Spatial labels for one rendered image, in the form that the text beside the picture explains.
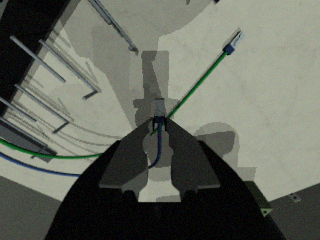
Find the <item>green patch cord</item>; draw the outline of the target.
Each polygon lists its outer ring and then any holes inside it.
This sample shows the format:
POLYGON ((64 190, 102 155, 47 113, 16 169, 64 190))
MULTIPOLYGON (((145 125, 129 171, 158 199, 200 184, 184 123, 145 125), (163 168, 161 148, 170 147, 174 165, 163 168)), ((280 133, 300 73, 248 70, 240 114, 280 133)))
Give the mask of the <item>green patch cord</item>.
MULTIPOLYGON (((207 76, 214 70, 214 68, 222 61, 222 59, 227 55, 228 53, 225 51, 220 58, 213 64, 213 66, 207 71, 207 73, 201 78, 201 80, 194 86, 194 88, 187 94, 187 96, 179 103, 179 105, 170 113, 168 118, 171 118, 171 116, 183 105, 183 103, 191 96, 191 94, 199 87, 199 85, 207 78, 207 76)), ((155 132, 157 132, 157 128, 150 134, 153 135, 155 132)), ((30 151, 24 148, 21 148, 19 146, 16 146, 8 141, 3 140, 0 138, 0 143, 13 148, 15 150, 35 155, 35 156, 40 156, 40 157, 46 157, 46 158, 55 158, 55 159, 83 159, 83 158, 92 158, 92 157, 98 157, 102 153, 99 154, 93 154, 93 155, 85 155, 85 156, 57 156, 57 155, 49 155, 49 154, 43 154, 43 153, 38 153, 34 151, 30 151)))

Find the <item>blue patch cord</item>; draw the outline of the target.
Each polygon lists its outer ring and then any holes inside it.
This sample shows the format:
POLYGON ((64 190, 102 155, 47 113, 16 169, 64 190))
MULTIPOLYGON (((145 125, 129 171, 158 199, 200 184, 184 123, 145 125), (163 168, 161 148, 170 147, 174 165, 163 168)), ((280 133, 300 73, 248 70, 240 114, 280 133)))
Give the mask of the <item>blue patch cord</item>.
MULTIPOLYGON (((157 123, 157 130, 158 130, 158 154, 157 154, 157 158, 155 160, 155 162, 153 164, 151 164, 150 166, 148 166, 148 169, 154 167, 159 159, 160 159, 160 156, 161 156, 161 148, 162 148, 162 123, 157 123)), ((63 175, 63 176, 72 176, 72 177, 79 177, 81 174, 71 174, 71 173, 63 173, 63 172, 56 172, 56 171, 51 171, 51 170, 47 170, 47 169, 42 169, 42 168, 39 168, 39 167, 35 167, 35 166, 32 166, 32 165, 29 165, 29 164, 26 164, 26 163, 23 163, 21 161, 18 161, 2 152, 0 152, 0 157, 8 160, 8 161, 11 161, 15 164, 18 164, 18 165, 21 165, 23 167, 26 167, 26 168, 30 168, 30 169, 33 169, 33 170, 37 170, 37 171, 41 171, 41 172, 45 172, 45 173, 50 173, 50 174, 56 174, 56 175, 63 175)))

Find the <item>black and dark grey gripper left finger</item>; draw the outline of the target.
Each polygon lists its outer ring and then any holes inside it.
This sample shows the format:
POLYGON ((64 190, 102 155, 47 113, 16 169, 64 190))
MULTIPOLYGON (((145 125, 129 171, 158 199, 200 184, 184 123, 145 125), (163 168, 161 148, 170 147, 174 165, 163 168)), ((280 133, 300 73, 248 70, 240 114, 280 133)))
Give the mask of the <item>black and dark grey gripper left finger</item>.
POLYGON ((155 118, 151 117, 115 141, 85 169, 64 197, 44 240, 62 240, 92 212, 122 202, 126 190, 133 190, 139 199, 148 183, 146 150, 154 126, 155 118))

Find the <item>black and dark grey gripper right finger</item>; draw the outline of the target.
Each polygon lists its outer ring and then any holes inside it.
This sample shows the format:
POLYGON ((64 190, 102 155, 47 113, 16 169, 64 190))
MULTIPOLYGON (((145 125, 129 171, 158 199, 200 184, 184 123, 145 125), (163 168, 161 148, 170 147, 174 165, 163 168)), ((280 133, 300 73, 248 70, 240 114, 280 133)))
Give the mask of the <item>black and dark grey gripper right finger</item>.
POLYGON ((227 212, 257 240, 275 240, 259 205, 239 175, 202 140, 170 118, 165 120, 173 150, 171 183, 179 191, 180 200, 187 190, 193 190, 198 202, 227 212))

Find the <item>dark grey port rack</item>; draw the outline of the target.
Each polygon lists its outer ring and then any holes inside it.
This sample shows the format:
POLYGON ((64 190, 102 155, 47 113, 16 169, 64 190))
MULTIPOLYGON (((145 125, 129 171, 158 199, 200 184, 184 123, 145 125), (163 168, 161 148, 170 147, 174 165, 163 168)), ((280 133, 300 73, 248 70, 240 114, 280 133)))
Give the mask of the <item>dark grey port rack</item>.
MULTIPOLYGON (((138 49, 136 46, 100 1, 88 1, 108 25, 112 22, 125 40, 130 44, 128 49, 137 52, 138 49)), ((32 122, 37 121, 11 104, 15 94, 18 89, 20 89, 33 100, 66 122, 53 131, 52 134, 56 134, 69 124, 69 121, 20 86, 35 60, 62 83, 66 82, 65 79, 37 56, 43 46, 93 90, 92 93, 84 96, 82 98, 83 100, 98 93, 89 82, 45 43, 69 2, 70 0, 0 0, 0 137, 21 148, 43 154, 57 155, 57 153, 47 148, 47 144, 4 119, 3 116, 9 106, 32 122)))

